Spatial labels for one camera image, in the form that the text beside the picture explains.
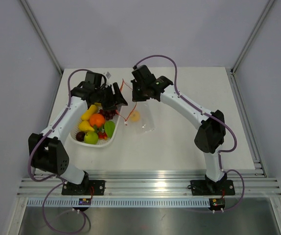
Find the yellow peach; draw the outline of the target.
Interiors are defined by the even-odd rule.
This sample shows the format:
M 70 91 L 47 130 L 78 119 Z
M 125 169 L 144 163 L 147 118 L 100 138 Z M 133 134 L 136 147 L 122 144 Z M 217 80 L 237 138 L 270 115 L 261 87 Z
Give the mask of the yellow peach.
M 134 110 L 129 117 L 131 122 L 137 122 L 140 120 L 140 118 L 141 118 L 141 115 L 140 115 L 139 111 L 137 111 L 137 110 Z

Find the clear zip top bag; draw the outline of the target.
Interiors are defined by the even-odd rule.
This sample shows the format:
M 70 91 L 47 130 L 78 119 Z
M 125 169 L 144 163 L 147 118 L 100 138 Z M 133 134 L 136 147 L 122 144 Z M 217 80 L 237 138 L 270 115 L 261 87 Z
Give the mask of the clear zip top bag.
M 120 91 L 127 101 L 127 106 L 119 106 L 117 114 L 123 120 L 123 127 L 130 135 L 144 135 L 155 130 L 155 124 L 152 112 L 147 101 L 132 101 L 132 84 L 122 79 L 119 82 Z M 137 110 L 140 113 L 140 120 L 131 122 L 129 117 L 131 113 Z

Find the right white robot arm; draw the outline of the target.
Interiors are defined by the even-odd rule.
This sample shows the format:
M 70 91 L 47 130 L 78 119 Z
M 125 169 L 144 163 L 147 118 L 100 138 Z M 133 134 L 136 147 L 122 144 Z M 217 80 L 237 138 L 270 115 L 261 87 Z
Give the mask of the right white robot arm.
M 218 156 L 226 134 L 223 113 L 219 110 L 203 110 L 197 103 L 180 94 L 175 87 L 176 82 L 165 76 L 156 78 L 146 65 L 134 66 L 132 75 L 134 102 L 149 99 L 162 102 L 180 113 L 196 128 L 194 143 L 204 153 L 207 191 L 211 194 L 219 193 L 227 179 L 226 173 L 220 168 Z

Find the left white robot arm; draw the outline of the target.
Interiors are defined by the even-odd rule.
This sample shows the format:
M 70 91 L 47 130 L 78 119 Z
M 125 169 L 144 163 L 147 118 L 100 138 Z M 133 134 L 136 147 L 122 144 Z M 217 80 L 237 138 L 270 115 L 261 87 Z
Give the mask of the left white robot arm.
M 67 81 L 68 101 L 56 119 L 41 133 L 32 133 L 28 138 L 28 174 L 34 182 L 43 182 L 56 177 L 79 195 L 89 191 L 89 175 L 70 163 L 64 144 L 80 116 L 90 105 L 100 103 L 105 110 L 126 106 L 118 83 L 102 84 L 105 75 L 88 69 L 86 77 L 76 87 Z

